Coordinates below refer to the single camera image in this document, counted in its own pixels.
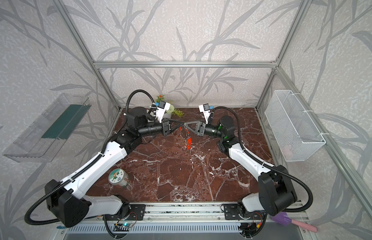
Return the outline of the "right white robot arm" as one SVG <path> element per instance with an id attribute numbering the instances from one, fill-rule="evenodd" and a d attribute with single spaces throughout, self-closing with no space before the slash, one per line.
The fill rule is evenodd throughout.
<path id="1" fill-rule="evenodd" d="M 287 169 L 277 166 L 277 170 L 273 171 L 274 165 L 243 147 L 242 142 L 235 136 L 236 126 L 232 117 L 222 117 L 217 125 L 194 121 L 186 122 L 184 126 L 199 137 L 219 138 L 219 150 L 239 163 L 258 181 L 258 192 L 239 200 L 241 214 L 264 211 L 275 216 L 297 201 L 292 181 L 285 175 L 288 173 Z"/>

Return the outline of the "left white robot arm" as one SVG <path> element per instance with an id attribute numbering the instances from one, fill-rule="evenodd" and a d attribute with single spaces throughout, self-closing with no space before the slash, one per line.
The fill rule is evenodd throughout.
<path id="1" fill-rule="evenodd" d="M 142 107 L 127 113 L 126 122 L 125 129 L 114 134 L 97 156 L 62 179 L 64 187 L 55 180 L 45 186 L 46 193 L 52 193 L 47 198 L 47 208 L 65 227 L 73 227 L 84 219 L 99 215 L 117 215 L 120 218 L 128 216 L 130 207 L 125 198 L 90 197 L 86 195 L 87 191 L 112 166 L 141 145 L 144 136 L 167 136 L 184 124 L 171 119 L 151 121 L 149 114 L 145 113 Z"/>

